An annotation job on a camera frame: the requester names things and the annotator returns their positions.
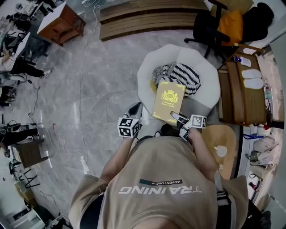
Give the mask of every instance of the cable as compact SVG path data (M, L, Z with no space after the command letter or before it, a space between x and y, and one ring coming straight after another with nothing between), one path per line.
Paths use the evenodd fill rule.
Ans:
M81 76L80 76L80 94L79 94L79 97L80 97L80 102L79 102L79 114L80 114L80 132L81 132L81 136L82 136L82 141L83 141L83 143L84 143L84 148L85 148L85 151L86 151L86 159L85 159L85 162L87 163L87 161L88 161L88 151L87 151L87 149L86 149L86 146L85 146L85 141L84 141L84 134L83 134L83 132L82 132L82 127L81 127L81 82L82 82L82 78L83 78L83 71L84 71L84 66L85 66L85 61L86 61L86 55L87 55L87 53L88 53L88 49L89 49L89 46L90 46L90 44L91 44L91 41L92 41L92 38L93 38L93 35L94 35L94 33L95 33L95 30L96 30L96 27L97 27L97 16L96 16L96 14L95 14L95 9L97 9L97 8L100 8L100 5L98 5L98 3L100 2L101 0L98 0L97 2L96 2L96 0L94 0L90 5L84 5L85 7L89 7L89 6L91 6L92 4L94 4L95 2L95 5L94 5L94 7L93 7L93 14L94 14L94 17L95 17L95 19L96 19L96 22L95 22L95 26L94 26L94 30L93 30L93 33L92 33L92 35L91 35L91 37L90 37L90 40L89 40L89 43L88 43L88 46L87 46L87 49L86 49L86 52L85 52L85 55L84 55L84 64L83 64L83 66L82 66L82 69L81 69Z
M82 141L83 141L83 143L84 143L84 149L85 149L85 151L86 151L85 163L87 163L87 160L88 160L88 151L87 151L86 146L85 146L84 134L83 134L83 132L82 132L82 127L81 127L81 96L80 96L80 95L81 95L81 90L82 90L82 88L81 88L81 82L82 82L82 78L83 78L83 70L84 70L85 61L86 61L86 55L87 55L87 53L88 53L88 49L89 49L89 46L90 46L90 44L91 44L93 35L95 34L95 30L96 30L96 26L97 26L97 22L98 22L97 17L96 17L96 14L95 14L95 9L97 9L97 8L100 7L100 5L98 5L98 3L99 3L100 1L101 1L101 0L98 0L98 1L96 2L96 0L95 0L95 1L93 1L93 2L89 5L89 6L91 6L93 3L96 2L95 5L94 5L94 8L93 8L93 14L94 14L94 16L95 16L96 23L95 23L95 26L94 26L93 33L92 33L92 35L91 35L91 37L90 37L90 40L89 40L89 43L88 43L88 46L87 46L85 55L84 55L84 63L83 63L82 69L81 69L81 77L80 77L80 93L79 93L79 97L80 97L80 101L79 101L80 132L81 132ZM31 118L31 116L32 116L32 115L34 114L34 112L35 112L35 107L34 107L33 113L29 114L29 117L30 117L30 118ZM50 134L49 134L47 128L46 128L46 132L47 132L47 134L48 134L48 136L49 136L50 143L51 143L51 145L54 147L55 150L59 149L59 144L60 144L60 143L59 143L59 139L60 139L60 136L62 136L62 138L63 138L63 151L64 151L65 153L67 153L67 152L65 151L65 143L66 143L66 140L65 140L64 135L62 135L62 134L59 135L59 138L58 138L58 146L55 147L54 144L53 144L52 141L51 141L51 137L50 137ZM73 153L67 153L67 154L73 155L73 154L75 154L76 152L78 152L78 153L81 155L81 157L83 157L83 155L81 154L81 152L78 151L78 150L75 150Z
M60 210L60 209L59 209L59 207L57 206L57 203L55 202L54 197L53 197L52 195L49 195L49 194L43 193L42 191L40 191L40 193L41 193L42 195L48 195L48 196L50 196L51 198L53 198L54 203L55 203L55 206L56 206L56 207L57 207L57 209L59 210L59 214L60 214L60 213L61 213L61 210Z
M39 89L37 89L37 99L36 99L36 102L35 102L35 105L34 105L34 110L33 112L30 114L30 115L33 115L35 113L35 109L36 109L36 104L37 104L37 101L38 101L38 92L39 92Z
M29 115L29 117L32 119L31 115ZM35 121L32 119L33 123L35 123Z
M14 122L17 124L17 122L16 122L15 120L11 120L10 122L12 122L12 121L14 121ZM8 122L7 125L8 125L10 122Z
M35 85L33 84L33 82L31 80L28 80L28 83L32 84L33 87L37 90L37 99L36 99L36 102L35 102L35 105L34 105L34 110L32 113L30 113L29 115L33 115L35 113L35 109L36 109L36 104L37 104L37 101L38 101L38 92L39 92L39 89L41 88L40 86L38 88L35 87Z
M258 176L256 174L252 173L252 174L249 175L249 177L253 179L253 178L258 177Z

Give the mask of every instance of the desk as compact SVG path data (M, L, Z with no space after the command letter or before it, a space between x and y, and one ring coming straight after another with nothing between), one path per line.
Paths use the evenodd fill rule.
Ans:
M219 101L219 120L221 122L247 126L254 123L266 123L264 90L245 88L241 71L257 69L260 71L257 57L237 52L234 56L245 57L251 61L251 67L228 60L219 69L221 97Z
M42 142L44 142L44 140L26 139L12 145L17 149L24 168L30 167L48 159L48 157L41 157L39 144Z
M84 35L85 22L64 2L44 17L37 34L63 46L67 40Z

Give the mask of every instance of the marble floor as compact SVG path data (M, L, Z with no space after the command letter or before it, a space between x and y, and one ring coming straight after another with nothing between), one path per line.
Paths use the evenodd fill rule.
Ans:
M20 84L12 109L4 113L6 123L10 120L32 123L28 113L33 112L37 100L32 118L45 139L41 152L50 159L32 166L38 175L36 182L41 184L33 191L39 204L54 215L58 210L53 199L39 191L52 195L67 216L72 194L83 176L80 156L87 159L93 171L90 174L101 174L122 141L117 131L118 117L128 105L138 101L136 73L145 55L166 44L191 47L202 55L206 51L204 45L184 43L184 38L192 37L191 30L148 32L101 42L99 25L92 36L94 26L94 21L88 23L83 37L63 47L52 45L48 57L37 60L38 68L51 68L52 74L47 79L29 77L40 87L38 100L31 84ZM219 66L212 53L208 60L216 68ZM218 122L217 107L212 110L209 122ZM161 121L144 111L140 136L153 135L161 125Z

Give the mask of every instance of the wall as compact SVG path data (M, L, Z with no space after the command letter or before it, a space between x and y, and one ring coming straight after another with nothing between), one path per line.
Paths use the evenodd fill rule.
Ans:
M270 44L274 39L282 35L286 31L286 6L281 0L253 0L254 5L257 6L257 3L264 2L266 3L274 13L274 19L271 26L268 28L268 36L260 41L254 41L250 43L250 46L263 48ZM252 50L245 50L247 53L253 53Z
M4 215L0 212L0 225L4 228L4 229L11 229L9 223L7 222L6 218L4 217Z
M24 200L17 193L9 172L8 160L2 151L0 152L0 187L0 211L4 216L14 215L25 209Z
M14 14L16 12L15 5L17 3L26 4L28 2L26 0L6 0L0 6L0 17L6 17L8 14Z
M273 41L270 46L279 69L281 84L284 92L284 107L286 107L286 34ZM282 144L281 156L270 193L280 202L282 206L286 207L286 133L284 133ZM278 205L273 202L270 203L267 210L271 211L272 228L282 229L286 223L285 212L283 212L281 208L279 208Z

